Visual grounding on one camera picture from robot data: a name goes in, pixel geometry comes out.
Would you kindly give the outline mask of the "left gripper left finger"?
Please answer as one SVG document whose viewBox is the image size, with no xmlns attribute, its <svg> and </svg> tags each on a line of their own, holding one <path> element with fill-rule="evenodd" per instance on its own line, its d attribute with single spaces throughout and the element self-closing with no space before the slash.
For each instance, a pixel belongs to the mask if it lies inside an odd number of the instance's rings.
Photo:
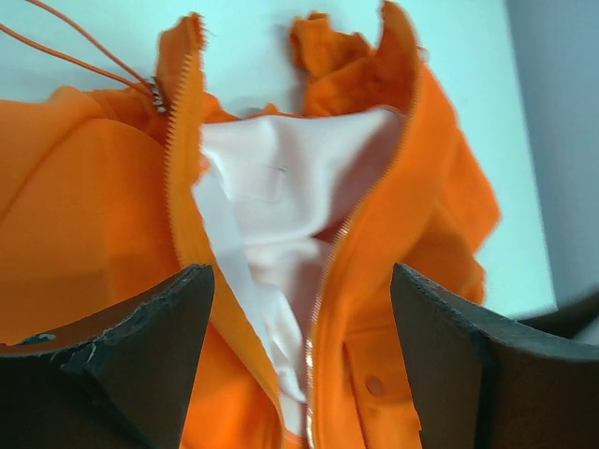
<svg viewBox="0 0 599 449">
<path fill-rule="evenodd" d="M 5 448 L 176 448 L 215 289 L 193 265 L 79 321 L 1 348 Z"/>
</svg>

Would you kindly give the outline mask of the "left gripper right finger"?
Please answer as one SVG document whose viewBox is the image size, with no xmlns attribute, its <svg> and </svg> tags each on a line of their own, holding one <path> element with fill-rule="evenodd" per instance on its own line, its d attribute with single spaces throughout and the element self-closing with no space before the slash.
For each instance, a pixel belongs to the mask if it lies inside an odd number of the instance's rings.
<svg viewBox="0 0 599 449">
<path fill-rule="evenodd" d="M 424 447 L 597 446 L 596 294 L 515 320 L 398 265 L 391 300 Z"/>
</svg>

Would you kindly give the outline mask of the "orange jacket pink lining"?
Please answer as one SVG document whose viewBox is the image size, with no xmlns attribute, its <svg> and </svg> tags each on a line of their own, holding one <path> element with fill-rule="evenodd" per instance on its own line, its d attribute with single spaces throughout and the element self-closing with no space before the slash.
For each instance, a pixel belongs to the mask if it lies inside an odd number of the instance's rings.
<svg viewBox="0 0 599 449">
<path fill-rule="evenodd" d="M 183 447 L 417 448 L 392 269 L 480 303 L 500 211 L 406 13 L 381 18 L 377 46 L 293 21 L 298 115 L 224 111 L 195 13 L 160 36 L 152 83 L 3 101 L 2 340 L 211 264 Z"/>
</svg>

